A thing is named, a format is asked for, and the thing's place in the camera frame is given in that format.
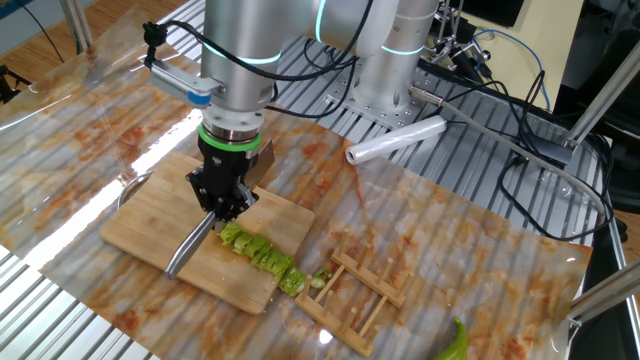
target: green vegetable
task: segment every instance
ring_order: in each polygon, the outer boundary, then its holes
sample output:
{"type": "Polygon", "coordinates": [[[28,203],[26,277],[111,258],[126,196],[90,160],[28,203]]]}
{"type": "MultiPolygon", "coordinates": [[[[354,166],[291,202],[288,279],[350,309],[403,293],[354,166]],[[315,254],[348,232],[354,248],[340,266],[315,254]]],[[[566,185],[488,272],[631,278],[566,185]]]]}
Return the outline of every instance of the green vegetable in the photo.
{"type": "Polygon", "coordinates": [[[278,287],[285,293],[296,296],[304,288],[306,275],[295,266],[292,266],[285,276],[280,280],[278,287]]]}
{"type": "Polygon", "coordinates": [[[456,323],[456,337],[451,345],[434,360],[464,360],[467,358],[467,348],[469,346],[467,332],[460,319],[453,318],[453,321],[456,323]]]}
{"type": "Polygon", "coordinates": [[[267,261],[267,264],[265,265],[264,270],[267,270],[268,272],[273,273],[273,267],[276,266],[278,263],[285,261],[285,257],[286,255],[283,254],[280,250],[278,249],[271,250],[271,254],[269,255],[269,260],[267,261]]]}
{"type": "Polygon", "coordinates": [[[266,237],[258,234],[254,236],[253,240],[251,240],[249,245],[247,245],[247,247],[244,248],[244,253],[245,255],[253,259],[256,255],[258,255],[258,252],[260,251],[260,249],[262,249],[262,247],[268,243],[269,243],[269,240],[267,240],[266,237]]]}
{"type": "MultiPolygon", "coordinates": [[[[305,273],[295,266],[291,266],[293,259],[274,249],[269,240],[258,234],[252,236],[245,233],[240,226],[230,222],[220,231],[220,239],[224,245],[233,245],[233,251],[245,254],[251,258],[251,265],[260,270],[266,270],[280,278],[278,287],[285,293],[296,296],[304,289],[307,280],[305,273]]],[[[311,279],[311,287],[322,289],[326,283],[323,276],[331,277],[331,272],[325,269],[316,271],[311,279]]]]}
{"type": "Polygon", "coordinates": [[[267,270],[276,277],[281,277],[284,275],[285,271],[287,271],[289,266],[291,266],[291,264],[293,264],[293,259],[290,256],[282,254],[282,258],[277,260],[275,264],[273,264],[273,266],[268,268],[267,270]]]}
{"type": "Polygon", "coordinates": [[[236,243],[233,244],[233,251],[238,254],[244,254],[244,249],[249,245],[249,243],[253,240],[253,236],[249,233],[243,233],[236,239],[236,243]]]}
{"type": "Polygon", "coordinates": [[[243,233],[244,231],[238,224],[234,222],[229,222],[224,226],[222,231],[218,236],[222,239],[223,245],[230,245],[243,233]]]}
{"type": "Polygon", "coordinates": [[[319,276],[314,276],[311,278],[311,287],[314,289],[322,289],[326,283],[324,279],[319,276]]]}
{"type": "Polygon", "coordinates": [[[253,257],[253,260],[251,260],[251,265],[257,267],[260,270],[263,270],[262,259],[264,259],[265,257],[268,257],[272,249],[273,248],[269,243],[264,244],[260,249],[260,251],[258,251],[258,254],[253,257]]]}
{"type": "Polygon", "coordinates": [[[313,274],[313,277],[321,277],[322,275],[327,275],[327,277],[329,279],[331,279],[331,277],[333,276],[333,274],[331,273],[331,271],[327,270],[327,269],[320,269],[318,271],[316,271],[315,274],[313,274]]]}

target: wooden cutting board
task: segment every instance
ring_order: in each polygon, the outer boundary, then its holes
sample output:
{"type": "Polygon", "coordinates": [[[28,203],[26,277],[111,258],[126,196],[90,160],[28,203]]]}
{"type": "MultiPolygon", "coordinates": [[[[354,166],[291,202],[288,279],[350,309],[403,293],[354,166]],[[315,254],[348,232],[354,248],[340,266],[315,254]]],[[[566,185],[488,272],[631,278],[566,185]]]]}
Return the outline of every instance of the wooden cutting board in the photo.
{"type": "MultiPolygon", "coordinates": [[[[100,229],[102,238],[161,269],[204,213],[185,175],[198,160],[171,153],[140,190],[100,229]]],[[[268,237],[283,253],[295,257],[315,215],[260,188],[260,196],[237,223],[251,234],[268,237]]],[[[231,251],[211,232],[178,274],[178,278],[250,314],[262,313],[277,288],[275,276],[251,266],[249,257],[231,251]]]]}

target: gray cable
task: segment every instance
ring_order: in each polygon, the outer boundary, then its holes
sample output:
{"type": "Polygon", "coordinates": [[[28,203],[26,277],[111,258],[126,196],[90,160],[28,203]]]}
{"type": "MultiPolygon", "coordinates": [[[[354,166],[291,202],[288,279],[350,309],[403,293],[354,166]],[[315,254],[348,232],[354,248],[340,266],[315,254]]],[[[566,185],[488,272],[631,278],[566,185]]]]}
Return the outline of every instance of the gray cable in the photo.
{"type": "Polygon", "coordinates": [[[591,190],[587,185],[582,183],[580,180],[576,179],[574,176],[572,176],[572,175],[564,172],[563,170],[561,170],[561,169],[549,164],[548,162],[536,157],[535,155],[533,155],[530,152],[524,150],[520,146],[512,143],[511,141],[503,138],[502,136],[500,136],[498,134],[495,134],[494,132],[490,131],[489,129],[485,128],[484,126],[478,124],[472,118],[467,116],[462,111],[458,110],[458,108],[456,108],[455,106],[447,103],[446,101],[442,101],[440,105],[445,109],[451,110],[456,116],[458,116],[464,122],[469,124],[472,128],[480,131],[484,135],[487,135],[488,137],[490,137],[493,140],[497,141],[498,143],[508,147],[509,149],[513,150],[514,152],[524,156],[525,158],[527,158],[527,160],[530,160],[530,161],[538,164],[539,166],[541,166],[541,167],[543,167],[543,168],[545,168],[545,169],[557,174],[561,178],[563,178],[566,181],[568,181],[571,185],[573,185],[576,188],[578,188],[578,189],[582,190],[583,192],[585,192],[589,196],[591,201],[593,201],[593,203],[595,204],[596,210],[598,210],[598,214],[600,215],[600,216],[598,216],[598,225],[604,223],[605,218],[606,218],[606,214],[607,214],[606,208],[605,208],[604,204],[602,203],[602,201],[600,200],[600,196],[598,194],[596,194],[593,190],[591,190]]]}

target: cable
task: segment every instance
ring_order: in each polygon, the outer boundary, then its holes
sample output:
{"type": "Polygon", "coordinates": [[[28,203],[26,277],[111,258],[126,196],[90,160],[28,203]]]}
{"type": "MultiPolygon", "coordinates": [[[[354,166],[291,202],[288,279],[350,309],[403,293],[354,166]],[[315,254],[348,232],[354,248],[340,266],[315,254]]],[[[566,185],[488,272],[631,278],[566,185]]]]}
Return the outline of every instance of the cable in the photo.
{"type": "Polygon", "coordinates": [[[340,63],[347,57],[347,54],[351,51],[351,49],[353,49],[353,47],[355,46],[356,42],[358,41],[358,37],[360,36],[360,33],[362,32],[362,29],[364,28],[364,24],[366,23],[367,18],[369,17],[369,12],[371,11],[371,6],[372,5],[373,5],[373,0],[369,0],[367,2],[367,7],[365,8],[364,15],[362,16],[362,20],[360,20],[360,23],[358,24],[358,27],[356,28],[356,32],[353,34],[353,38],[349,42],[349,45],[347,45],[345,50],[342,52],[342,54],[340,54],[338,56],[338,58],[336,59],[335,62],[333,62],[327,68],[324,68],[324,69],[319,70],[317,72],[314,72],[314,73],[311,73],[311,74],[306,74],[306,75],[299,75],[299,76],[287,76],[287,75],[275,74],[275,73],[271,73],[271,72],[268,72],[268,71],[264,71],[264,70],[262,70],[260,68],[257,68],[255,66],[253,66],[253,65],[250,65],[250,64],[246,63],[245,61],[241,60],[240,58],[238,58],[237,56],[231,54],[230,52],[228,52],[227,50],[225,50],[224,48],[222,48],[221,46],[219,46],[218,44],[216,44],[212,40],[208,39],[204,35],[200,34],[200,32],[198,32],[198,30],[196,30],[193,26],[191,26],[188,23],[185,23],[185,22],[182,22],[182,21],[176,21],[176,20],[169,20],[166,23],[161,24],[159,26],[162,26],[162,27],[166,28],[166,27],[172,25],[172,26],[177,26],[179,28],[182,28],[183,30],[185,30],[188,33],[190,33],[191,35],[195,36],[195,38],[200,43],[208,45],[209,47],[213,48],[215,51],[219,52],[220,54],[222,54],[224,57],[226,57],[230,61],[236,63],[237,65],[240,65],[241,67],[251,71],[252,73],[254,73],[256,75],[260,75],[260,76],[266,77],[268,79],[280,80],[280,81],[292,81],[292,82],[293,81],[306,81],[306,80],[315,79],[315,78],[317,78],[319,76],[322,76],[322,75],[324,75],[324,74],[326,74],[326,73],[328,73],[330,71],[335,70],[336,67],[339,66],[340,63]]]}
{"type": "Polygon", "coordinates": [[[555,239],[555,240],[559,240],[559,241],[572,241],[572,240],[576,240],[579,238],[582,238],[584,236],[593,234],[596,231],[599,231],[607,226],[609,226],[609,223],[611,223],[611,221],[613,220],[613,208],[611,207],[611,205],[609,205],[609,203],[604,199],[604,197],[601,194],[598,194],[597,191],[591,187],[589,184],[583,182],[580,179],[576,179],[578,181],[580,181],[584,186],[586,186],[587,188],[589,188],[591,191],[593,191],[595,194],[597,194],[597,197],[599,199],[599,201],[602,202],[602,204],[604,204],[606,206],[606,211],[605,211],[605,220],[603,222],[601,222],[598,226],[596,226],[595,228],[585,231],[581,234],[577,234],[577,235],[573,235],[573,236],[568,236],[568,237],[558,237],[555,235],[550,234],[547,230],[545,230],[545,228],[540,225],[536,219],[533,217],[533,215],[531,215],[531,213],[529,213],[529,211],[527,211],[527,209],[524,208],[524,206],[522,204],[520,204],[520,202],[518,200],[516,200],[516,198],[511,195],[511,193],[506,189],[506,187],[504,186],[504,176],[505,174],[514,166],[516,165],[521,165],[524,164],[525,162],[527,162],[526,159],[524,159],[521,156],[518,156],[514,159],[512,159],[509,164],[507,164],[507,166],[505,166],[502,171],[500,172],[500,175],[498,176],[498,186],[500,187],[500,191],[502,191],[502,193],[505,195],[505,197],[507,198],[507,200],[509,200],[513,206],[516,207],[516,209],[522,214],[524,215],[527,220],[536,228],[536,230],[538,230],[540,233],[542,233],[544,236],[551,238],[551,239],[555,239]]]}
{"type": "Polygon", "coordinates": [[[323,118],[325,116],[329,116],[329,115],[333,114],[334,112],[338,111],[338,109],[342,106],[342,104],[344,104],[345,100],[347,99],[347,95],[349,94],[349,89],[351,88],[351,83],[353,82],[353,76],[354,76],[355,73],[356,73],[356,63],[353,62],[353,64],[351,64],[351,71],[349,72],[349,80],[347,80],[347,85],[345,87],[346,90],[345,90],[344,94],[342,94],[342,98],[340,99],[340,101],[338,101],[336,106],[334,106],[331,110],[327,110],[326,112],[324,112],[322,114],[317,114],[317,115],[302,114],[302,113],[293,112],[293,111],[290,111],[290,110],[282,109],[282,108],[271,106],[271,105],[267,105],[266,108],[269,109],[269,110],[273,110],[273,111],[277,111],[277,112],[283,113],[283,114],[297,116],[297,117],[301,117],[301,118],[305,118],[305,119],[320,119],[320,118],[323,118]]]}
{"type": "MultiPolygon", "coordinates": [[[[535,145],[533,144],[533,142],[530,140],[530,138],[528,137],[528,133],[533,134],[533,131],[531,130],[531,127],[529,126],[529,124],[524,121],[523,122],[523,117],[526,115],[526,112],[524,112],[523,110],[523,115],[522,117],[518,114],[518,112],[516,111],[516,108],[513,104],[513,98],[509,95],[509,91],[507,90],[507,87],[500,81],[497,80],[492,80],[490,82],[486,82],[484,84],[478,84],[478,85],[474,85],[472,87],[470,87],[468,90],[461,92],[460,94],[457,94],[453,97],[450,97],[448,99],[446,99],[447,102],[451,102],[453,100],[456,100],[462,96],[465,96],[473,91],[482,89],[482,88],[486,88],[489,85],[500,85],[500,87],[502,88],[502,91],[504,92],[504,94],[506,95],[506,101],[509,104],[509,108],[511,109],[511,113],[513,114],[514,119],[516,120],[516,122],[518,122],[518,135],[520,136],[520,141],[531,151],[533,152],[536,156],[540,156],[540,153],[538,152],[538,150],[536,149],[535,145]]],[[[523,109],[527,108],[527,105],[529,103],[526,102],[523,104],[523,109]]],[[[442,111],[442,108],[438,108],[436,111],[432,112],[431,114],[427,115],[425,118],[434,116],[434,115],[438,115],[440,112],[442,111]]]]}
{"type": "MultiPolygon", "coordinates": [[[[309,57],[308,51],[309,51],[309,48],[311,47],[311,45],[313,45],[313,43],[314,43],[314,42],[315,42],[315,41],[314,41],[313,39],[307,39],[307,41],[305,41],[305,43],[304,43],[304,50],[303,50],[304,58],[305,58],[305,59],[307,60],[307,62],[308,62],[311,66],[313,66],[314,68],[316,68],[316,69],[321,69],[321,70],[326,69],[327,67],[329,67],[329,65],[326,65],[326,66],[318,65],[318,64],[316,64],[313,60],[311,60],[311,58],[309,57]]],[[[329,46],[329,45],[325,45],[325,47],[324,47],[324,49],[323,49],[323,52],[324,52],[324,53],[326,53],[327,55],[329,55],[329,57],[331,58],[331,61],[332,61],[333,63],[335,63],[335,62],[336,62],[336,59],[335,59],[335,57],[334,57],[334,55],[335,55],[335,50],[336,50],[336,49],[335,49],[334,47],[331,47],[331,46],[329,46]]],[[[342,70],[342,69],[346,69],[346,68],[348,68],[349,66],[351,66],[351,64],[352,64],[353,62],[355,62],[355,61],[357,61],[357,60],[358,60],[357,58],[352,57],[352,58],[351,58],[349,61],[347,61],[347,62],[337,64],[337,65],[336,65],[336,67],[334,68],[334,70],[342,70]]]]}
{"type": "MultiPolygon", "coordinates": [[[[538,62],[538,67],[540,68],[540,71],[543,71],[543,68],[542,68],[542,62],[540,61],[540,58],[538,57],[538,54],[536,54],[536,52],[535,52],[535,51],[533,51],[533,49],[531,49],[529,46],[527,46],[527,44],[525,44],[524,42],[520,41],[520,40],[519,40],[519,39],[517,39],[516,37],[514,37],[514,36],[512,36],[512,35],[509,35],[509,34],[507,34],[507,33],[503,32],[503,31],[495,30],[495,29],[485,29],[485,30],[482,30],[481,32],[479,32],[479,33],[477,33],[477,34],[473,35],[472,40],[473,40],[473,41],[475,41],[475,39],[476,39],[478,36],[480,36],[480,35],[482,35],[482,34],[485,34],[485,33],[498,33],[498,34],[500,34],[500,35],[502,35],[502,36],[506,36],[506,37],[508,37],[509,39],[511,39],[511,40],[513,40],[513,41],[515,41],[515,42],[517,42],[518,44],[520,44],[520,45],[522,45],[522,46],[524,46],[527,50],[529,50],[529,52],[533,55],[533,57],[534,57],[534,58],[536,59],[536,61],[538,62]]],[[[551,112],[551,101],[549,101],[549,95],[547,94],[547,88],[546,88],[546,86],[544,85],[544,83],[542,83],[542,94],[544,95],[544,99],[545,99],[545,101],[547,102],[547,111],[551,112]]]]}
{"type": "MultiPolygon", "coordinates": [[[[447,124],[454,124],[454,125],[464,124],[464,125],[468,125],[468,124],[467,124],[466,122],[464,122],[464,121],[452,121],[452,120],[447,120],[447,124]]],[[[485,127],[486,127],[487,129],[489,129],[489,130],[493,131],[493,132],[494,132],[494,133],[496,133],[496,134],[500,134],[500,135],[502,135],[502,136],[509,136],[509,137],[514,138],[514,139],[516,139],[516,140],[519,140],[519,139],[520,139],[517,135],[512,135],[512,134],[506,133],[506,132],[504,132],[504,131],[500,131],[500,130],[492,129],[492,128],[487,127],[487,126],[485,126],[485,127]]]]}
{"type": "Polygon", "coordinates": [[[56,54],[58,54],[58,59],[60,59],[60,61],[64,64],[64,59],[62,58],[62,55],[60,55],[60,52],[58,51],[58,48],[56,47],[56,44],[53,43],[53,40],[51,40],[51,38],[49,37],[49,34],[47,34],[47,32],[44,30],[44,27],[42,27],[42,24],[40,24],[40,21],[38,21],[38,19],[35,17],[35,15],[33,15],[33,13],[31,11],[29,11],[29,9],[27,9],[26,6],[24,6],[24,4],[20,1],[20,0],[16,0],[16,2],[27,12],[29,13],[29,15],[31,15],[31,17],[33,18],[33,20],[36,22],[36,24],[38,24],[38,26],[40,27],[40,30],[42,30],[42,33],[44,34],[44,36],[47,37],[47,40],[49,40],[49,43],[51,43],[51,46],[53,46],[53,50],[56,51],[56,54]]]}
{"type": "Polygon", "coordinates": [[[271,95],[271,100],[269,102],[276,102],[280,97],[280,91],[278,90],[278,84],[273,82],[273,95],[271,95]]]}
{"type": "Polygon", "coordinates": [[[471,127],[475,128],[476,130],[480,131],[481,133],[489,136],[490,138],[494,139],[495,141],[497,141],[498,143],[505,145],[506,147],[508,147],[509,149],[513,150],[514,152],[518,153],[519,155],[524,156],[525,158],[527,158],[529,161],[532,161],[536,164],[538,164],[539,166],[548,169],[549,171],[558,174],[558,176],[560,176],[561,178],[565,179],[566,181],[568,181],[571,185],[573,185],[574,187],[582,190],[583,192],[585,192],[589,198],[591,198],[591,200],[594,202],[596,209],[598,211],[599,214],[603,214],[605,216],[607,216],[607,208],[604,205],[605,202],[603,202],[601,200],[601,195],[597,194],[596,191],[593,190],[593,188],[591,188],[589,185],[585,184],[584,182],[582,182],[581,180],[578,180],[577,178],[569,175],[568,173],[564,172],[563,170],[547,163],[546,161],[538,158],[537,156],[534,156],[532,153],[528,152],[527,150],[521,148],[520,146],[510,142],[509,140],[501,137],[500,135],[497,135],[495,133],[493,133],[490,130],[487,130],[484,126],[478,124],[477,122],[475,122],[473,119],[471,119],[469,116],[467,116],[465,113],[463,113],[462,111],[458,110],[455,106],[451,105],[450,103],[443,101],[441,106],[447,110],[450,110],[451,112],[453,112],[456,116],[458,116],[459,118],[461,118],[463,121],[465,121],[466,123],[468,123],[469,125],[471,125],[471,127]]]}

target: white roll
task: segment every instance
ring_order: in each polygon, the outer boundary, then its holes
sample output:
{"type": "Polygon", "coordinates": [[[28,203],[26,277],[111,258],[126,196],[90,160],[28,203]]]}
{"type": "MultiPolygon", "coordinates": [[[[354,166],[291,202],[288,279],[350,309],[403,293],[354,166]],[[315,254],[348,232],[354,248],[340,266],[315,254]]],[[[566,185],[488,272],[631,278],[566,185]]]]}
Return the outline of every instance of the white roll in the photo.
{"type": "Polygon", "coordinates": [[[415,142],[439,135],[446,128],[446,121],[436,115],[411,124],[402,129],[393,130],[385,135],[349,147],[346,150],[347,161],[357,165],[381,155],[407,147],[415,142]]]}

